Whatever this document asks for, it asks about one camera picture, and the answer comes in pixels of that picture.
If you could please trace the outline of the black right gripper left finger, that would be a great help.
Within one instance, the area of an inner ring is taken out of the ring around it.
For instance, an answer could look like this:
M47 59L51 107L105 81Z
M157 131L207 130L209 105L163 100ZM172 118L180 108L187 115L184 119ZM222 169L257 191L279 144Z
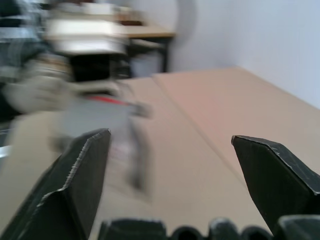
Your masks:
M100 203L111 133L76 137L38 179L4 228L2 240L87 240Z

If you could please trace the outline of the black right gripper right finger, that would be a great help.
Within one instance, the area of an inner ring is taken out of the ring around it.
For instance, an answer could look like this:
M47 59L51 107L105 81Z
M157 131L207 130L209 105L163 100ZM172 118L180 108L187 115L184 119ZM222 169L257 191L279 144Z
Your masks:
M283 216L319 215L320 176L284 145L234 135L235 150L249 194L271 231Z

